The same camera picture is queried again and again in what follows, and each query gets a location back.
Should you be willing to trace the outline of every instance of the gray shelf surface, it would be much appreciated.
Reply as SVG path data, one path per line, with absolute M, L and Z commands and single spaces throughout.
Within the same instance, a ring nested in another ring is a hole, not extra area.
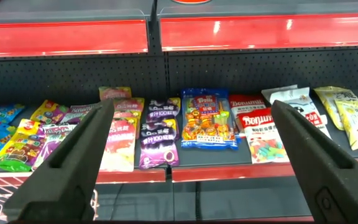
M 153 0 L 0 0 L 0 23 L 150 19 Z
M 353 92 L 358 96 L 358 90 L 353 90 Z M 358 158 L 358 150 L 351 150 L 349 140 L 347 139 L 345 131 L 340 131 L 335 127 L 331 118 L 327 114 L 323 104 L 313 90 L 310 91 L 310 95 L 320 114 L 327 115 L 328 123 L 326 127 L 333 141 L 338 143 L 351 156 Z M 180 130 L 182 130 L 182 115 L 178 115 L 177 119 Z M 245 139 L 242 139 L 238 151 L 233 151 L 231 149 L 215 151 L 198 148 L 181 148 L 180 141 L 177 141 L 177 149 L 180 159 L 180 165 L 178 167 L 172 167 L 172 169 L 177 169 L 181 167 L 208 167 L 252 163 L 249 147 Z
M 310 216 L 296 177 L 200 183 L 203 220 Z M 175 183 L 175 220 L 195 220 L 195 182 Z
M 330 14 L 358 12 L 355 0 L 211 0 L 203 4 L 182 4 L 158 0 L 158 17 L 260 16 Z

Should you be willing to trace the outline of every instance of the red shelf edge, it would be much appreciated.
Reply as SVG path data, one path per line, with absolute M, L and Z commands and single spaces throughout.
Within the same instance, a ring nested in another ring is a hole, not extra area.
M 294 176 L 290 163 L 173 168 L 172 182 Z

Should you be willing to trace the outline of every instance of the store shelf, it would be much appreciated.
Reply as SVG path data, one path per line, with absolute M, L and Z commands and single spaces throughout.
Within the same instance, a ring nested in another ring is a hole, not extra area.
M 37 109 L 38 106 L 27 106 L 26 109 L 21 112 L 15 120 L 11 123 L 13 126 L 18 126 L 20 120 L 23 118 L 29 119 L 31 114 Z M 142 120 L 145 120 L 145 113 L 142 115 Z M 167 166 L 160 166 L 155 169 L 139 170 L 139 157 L 140 157 L 140 142 L 137 140 L 135 145 L 135 170 L 133 172 L 100 172 L 97 184 L 129 184 L 129 183 L 154 183 L 165 182 L 165 169 Z M 31 172 L 17 173 L 6 172 L 0 169 L 0 185 L 6 185 L 6 179 L 9 179 L 11 183 L 20 184 L 21 181 L 26 180 Z
M 159 0 L 163 51 L 358 45 L 358 1 Z
M 0 0 L 0 57 L 144 53 L 153 0 Z
M 327 114 L 320 100 L 311 91 L 312 99 L 321 114 Z M 358 160 L 358 150 L 352 151 L 346 133 L 338 130 L 328 117 L 328 131 L 334 142 Z M 293 176 L 290 163 L 251 164 L 250 152 L 243 139 L 238 151 L 208 151 L 205 149 L 185 149 L 177 142 L 180 166 L 172 168 L 172 181 L 192 182 L 202 180 L 244 179 L 256 177 Z

